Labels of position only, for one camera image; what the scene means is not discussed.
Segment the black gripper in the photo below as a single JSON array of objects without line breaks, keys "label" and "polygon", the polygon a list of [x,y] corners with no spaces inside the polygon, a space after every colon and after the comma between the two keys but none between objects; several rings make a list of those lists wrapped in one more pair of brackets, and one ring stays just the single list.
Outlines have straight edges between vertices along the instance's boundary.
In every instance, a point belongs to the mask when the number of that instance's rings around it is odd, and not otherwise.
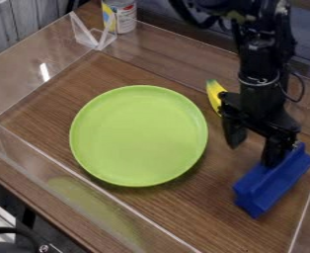
[{"label": "black gripper", "polygon": [[260,163],[272,168],[292,150],[298,122],[284,110],[285,88],[278,81],[265,85],[240,83],[240,92],[221,92],[220,114],[226,144],[232,149],[245,141],[248,129],[264,137]]}]

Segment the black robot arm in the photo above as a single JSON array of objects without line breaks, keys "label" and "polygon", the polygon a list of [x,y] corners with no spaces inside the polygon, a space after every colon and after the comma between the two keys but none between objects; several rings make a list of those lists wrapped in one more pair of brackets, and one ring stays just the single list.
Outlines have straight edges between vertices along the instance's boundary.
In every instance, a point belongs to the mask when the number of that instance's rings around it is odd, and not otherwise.
[{"label": "black robot arm", "polygon": [[289,60],[296,40],[290,31],[289,0],[167,0],[185,23],[198,29],[230,21],[237,49],[240,91],[218,94],[224,136],[237,147],[249,131],[264,137],[260,163],[274,167],[293,149],[297,121],[284,103],[293,75]]}]

